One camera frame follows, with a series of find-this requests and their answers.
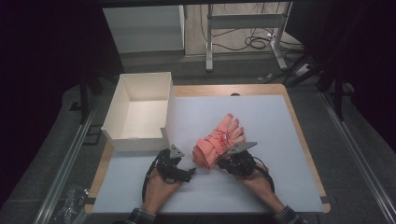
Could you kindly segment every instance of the black cable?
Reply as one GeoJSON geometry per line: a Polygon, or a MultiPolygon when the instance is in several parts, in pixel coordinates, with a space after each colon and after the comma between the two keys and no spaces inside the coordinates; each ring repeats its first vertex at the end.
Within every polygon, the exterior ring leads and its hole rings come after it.
{"type": "MultiPolygon", "coordinates": [[[[265,11],[265,9],[266,9],[267,6],[268,6],[268,3],[267,3],[267,4],[264,3],[264,4],[262,5],[261,13],[263,13],[263,12],[265,11]]],[[[205,41],[207,42],[207,38],[206,38],[206,36],[205,36],[204,26],[203,26],[203,22],[202,22],[202,6],[200,6],[200,19],[201,19],[201,31],[202,31],[202,35],[203,35],[205,41]]],[[[219,35],[225,35],[225,34],[231,33],[231,32],[236,31],[236,30],[239,30],[239,29],[233,29],[233,30],[230,30],[230,31],[221,33],[221,34],[211,35],[211,36],[216,37],[216,36],[219,36],[219,35]]],[[[268,39],[268,38],[265,38],[265,37],[255,36],[256,30],[257,30],[257,29],[255,28],[254,31],[251,33],[251,35],[248,36],[247,38],[245,38],[245,44],[246,44],[246,45],[245,45],[244,47],[240,48],[240,49],[231,49],[231,48],[228,48],[228,47],[223,46],[223,45],[220,45],[220,44],[213,44],[213,43],[212,43],[212,45],[213,45],[213,46],[218,46],[218,47],[221,47],[221,48],[225,48],[225,49],[228,49],[228,50],[233,50],[233,51],[238,51],[238,50],[246,49],[246,48],[248,48],[248,47],[252,47],[253,49],[265,49],[265,48],[271,43],[272,37],[271,37],[270,39],[268,39]],[[260,47],[255,46],[255,44],[257,44],[257,43],[263,44],[263,46],[260,46],[260,47]]]]}
{"type": "Polygon", "coordinates": [[[260,159],[257,158],[257,157],[252,157],[252,158],[255,159],[255,160],[258,160],[259,162],[261,162],[261,163],[262,163],[262,166],[263,166],[264,169],[265,169],[265,171],[268,172],[268,169],[267,169],[267,167],[264,165],[264,162],[262,162],[262,160],[260,160],[260,159]]]}
{"type": "Polygon", "coordinates": [[[225,3],[224,3],[224,10],[225,10],[225,12],[227,12],[227,14],[230,14],[230,13],[227,11],[227,8],[225,8],[225,3]]]}
{"type": "Polygon", "coordinates": [[[286,41],[280,41],[280,42],[282,42],[282,43],[284,43],[284,44],[289,44],[289,45],[303,45],[303,44],[297,44],[297,43],[290,43],[290,42],[286,42],[286,41]]]}
{"type": "Polygon", "coordinates": [[[158,159],[163,155],[163,152],[160,151],[160,153],[158,153],[157,157],[155,158],[155,160],[151,163],[150,167],[148,168],[148,172],[146,173],[145,176],[145,181],[143,182],[143,188],[142,188],[142,200],[143,202],[146,199],[146,189],[148,187],[148,183],[149,183],[149,177],[151,175],[152,170],[154,170],[155,165],[157,164],[158,159]]]}
{"type": "Polygon", "coordinates": [[[277,13],[277,10],[279,9],[279,5],[280,5],[280,2],[277,3],[276,13],[277,13]]]}
{"type": "MultiPolygon", "coordinates": [[[[256,5],[254,6],[254,8],[256,8],[258,5],[259,5],[259,3],[256,3],[256,5]]],[[[254,8],[250,10],[250,14],[253,12],[254,8]]]]}
{"type": "Polygon", "coordinates": [[[291,71],[294,71],[294,69],[308,56],[308,54],[305,52],[303,56],[301,56],[294,64],[293,66],[288,70],[289,72],[285,75],[285,79],[283,80],[282,84],[286,85],[286,82],[288,81],[289,78],[289,73],[291,71]]]}
{"type": "Polygon", "coordinates": [[[263,170],[263,169],[262,169],[260,166],[258,166],[258,165],[256,165],[254,168],[264,175],[264,177],[265,177],[265,178],[268,180],[268,182],[270,183],[272,192],[275,193],[274,180],[273,180],[273,178],[270,176],[270,174],[268,174],[267,168],[265,168],[265,170],[263,170]]]}

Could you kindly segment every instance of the white box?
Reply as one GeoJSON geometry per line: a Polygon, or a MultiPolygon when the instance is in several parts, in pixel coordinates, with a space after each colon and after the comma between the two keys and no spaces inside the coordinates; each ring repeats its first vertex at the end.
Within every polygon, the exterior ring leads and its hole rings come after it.
{"type": "Polygon", "coordinates": [[[171,73],[122,74],[102,131],[118,151],[168,148],[175,103],[171,73]]]}

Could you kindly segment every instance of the white board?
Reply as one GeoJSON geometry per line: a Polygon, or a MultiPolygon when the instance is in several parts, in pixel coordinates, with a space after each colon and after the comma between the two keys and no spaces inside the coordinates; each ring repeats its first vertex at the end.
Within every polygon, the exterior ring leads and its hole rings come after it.
{"type": "MultiPolygon", "coordinates": [[[[192,148],[227,113],[245,128],[249,149],[270,169],[276,195],[297,212],[323,212],[318,189],[305,159],[283,96],[177,97],[175,145],[186,156],[180,169],[196,167],[192,148]]],[[[94,213],[130,213],[142,204],[145,174],[158,152],[114,152],[93,207],[94,213]]],[[[164,205],[161,213],[266,213],[266,208],[233,176],[216,167],[198,168],[190,183],[164,205]]]]}

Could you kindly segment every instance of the pink object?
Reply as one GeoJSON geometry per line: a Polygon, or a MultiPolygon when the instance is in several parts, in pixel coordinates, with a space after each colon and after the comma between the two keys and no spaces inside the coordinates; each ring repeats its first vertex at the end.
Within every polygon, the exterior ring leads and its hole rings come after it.
{"type": "Polygon", "coordinates": [[[210,170],[221,155],[240,142],[245,142],[244,128],[239,127],[239,119],[233,120],[233,115],[227,114],[210,135],[198,139],[192,151],[192,160],[210,170]]]}

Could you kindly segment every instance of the cable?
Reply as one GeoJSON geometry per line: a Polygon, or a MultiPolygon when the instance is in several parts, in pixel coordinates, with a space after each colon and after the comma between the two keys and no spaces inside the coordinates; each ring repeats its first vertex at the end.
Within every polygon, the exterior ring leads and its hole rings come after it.
{"type": "MultiPolygon", "coordinates": [[[[264,3],[264,4],[262,5],[261,13],[263,13],[263,12],[265,11],[265,9],[266,9],[267,6],[268,6],[268,3],[267,3],[267,4],[264,3]]],[[[206,38],[206,36],[205,36],[204,26],[203,26],[203,22],[202,22],[202,6],[200,6],[200,20],[201,20],[201,31],[202,31],[202,35],[203,35],[205,41],[207,42],[207,38],[206,38]]],[[[216,36],[220,36],[220,35],[225,35],[225,34],[228,34],[228,33],[234,32],[234,31],[237,31],[237,30],[239,30],[239,29],[233,29],[233,30],[230,30],[230,31],[221,33],[221,34],[211,35],[211,36],[216,37],[216,36]]],[[[257,28],[255,28],[253,32],[250,32],[250,36],[248,36],[247,38],[245,38],[245,46],[242,47],[242,48],[240,48],[240,49],[232,49],[232,48],[228,48],[228,47],[226,47],[226,46],[220,45],[220,44],[212,44],[212,45],[213,45],[213,46],[218,46],[218,47],[221,47],[221,48],[225,48],[225,49],[228,49],[228,50],[233,50],[233,51],[238,51],[238,50],[246,49],[246,48],[248,48],[248,47],[252,47],[253,49],[258,49],[258,50],[260,50],[260,49],[265,49],[265,48],[271,43],[272,37],[271,37],[270,39],[268,39],[268,38],[261,37],[261,36],[255,36],[256,34],[258,34],[258,33],[256,33],[256,30],[257,30],[257,28]]]]}
{"type": "MultiPolygon", "coordinates": [[[[258,5],[259,5],[259,3],[256,3],[256,5],[254,6],[254,8],[257,8],[258,5]]],[[[250,14],[253,12],[254,8],[250,10],[250,14]]]]}
{"type": "Polygon", "coordinates": [[[285,79],[284,79],[283,82],[282,82],[283,85],[286,85],[286,83],[287,83],[287,81],[288,81],[288,78],[289,78],[289,73],[290,73],[291,71],[294,71],[294,69],[295,69],[295,68],[296,68],[307,56],[308,56],[308,54],[305,52],[305,53],[303,54],[303,56],[301,56],[301,57],[293,64],[293,66],[292,66],[290,69],[288,69],[288,73],[285,74],[285,79]]]}
{"type": "Polygon", "coordinates": [[[279,5],[280,5],[280,2],[277,3],[276,13],[277,13],[277,10],[279,9],[279,5]]]}
{"type": "Polygon", "coordinates": [[[259,162],[261,162],[261,163],[262,163],[262,166],[263,166],[264,169],[265,169],[265,171],[268,172],[268,168],[264,165],[264,162],[262,162],[262,160],[260,160],[260,159],[257,158],[257,157],[252,157],[252,158],[255,159],[255,160],[258,160],[259,162]]]}
{"type": "Polygon", "coordinates": [[[143,182],[143,188],[142,188],[142,200],[143,202],[146,200],[146,189],[148,187],[148,183],[149,183],[149,177],[151,175],[152,170],[154,170],[155,165],[157,164],[158,159],[163,155],[163,152],[160,151],[160,153],[158,153],[157,157],[155,158],[155,160],[151,163],[150,167],[148,168],[148,172],[146,173],[145,176],[145,181],[143,182]]]}

